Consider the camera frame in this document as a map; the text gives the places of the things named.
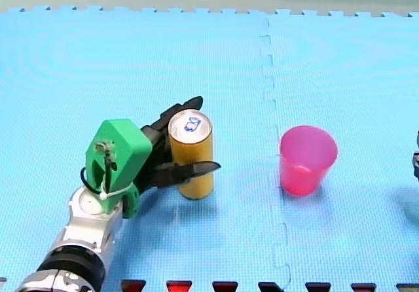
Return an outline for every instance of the blue foam mat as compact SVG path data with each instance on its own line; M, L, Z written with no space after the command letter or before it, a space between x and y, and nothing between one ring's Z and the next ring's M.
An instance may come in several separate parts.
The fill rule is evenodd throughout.
M105 292L121 279L146 280L145 292L168 280L190 280L191 291L213 281L237 291L419 282L418 234L395 201L417 188L414 14L20 10L0 15L4 291L36 269L67 222L100 122L142 126L196 95L223 165L215 192L200 202L144 194ZM340 148L323 192L298 202L279 192L277 155L278 136L297 124L328 130Z

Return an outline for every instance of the blue logo on can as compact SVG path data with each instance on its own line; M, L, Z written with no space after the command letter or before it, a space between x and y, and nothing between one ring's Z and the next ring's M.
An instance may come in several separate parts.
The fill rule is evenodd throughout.
M201 124L201 120L197 117L189 117L188 123L186 123L184 129L187 132L193 133L198 128L199 124Z

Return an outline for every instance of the zip tie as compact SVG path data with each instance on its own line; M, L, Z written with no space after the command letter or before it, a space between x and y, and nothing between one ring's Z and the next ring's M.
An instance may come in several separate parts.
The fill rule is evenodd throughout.
M106 193L105 189L103 188L103 182L102 182L102 184L100 185L101 192L99 194L99 198L100 198L100 200L107 200L109 197L113 197L113 196L116 196L118 194L122 194L130 188L131 188L131 185L128 185L127 187L125 187L123 189L120 189L119 191Z

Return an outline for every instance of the yellow can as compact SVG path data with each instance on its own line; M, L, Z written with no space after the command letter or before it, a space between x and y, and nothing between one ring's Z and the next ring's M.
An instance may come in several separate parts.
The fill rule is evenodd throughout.
M213 161L212 123L197 110L176 113L169 121L169 142L173 161L179 165ZM192 178L179 186L179 192L189 199L201 199L211 193L213 172Z

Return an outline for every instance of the plastic cup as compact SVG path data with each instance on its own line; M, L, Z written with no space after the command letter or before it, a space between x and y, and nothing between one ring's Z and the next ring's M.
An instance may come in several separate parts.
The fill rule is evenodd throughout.
M280 143L280 183L282 189L296 197L316 191L338 156L334 139L313 126L288 130Z

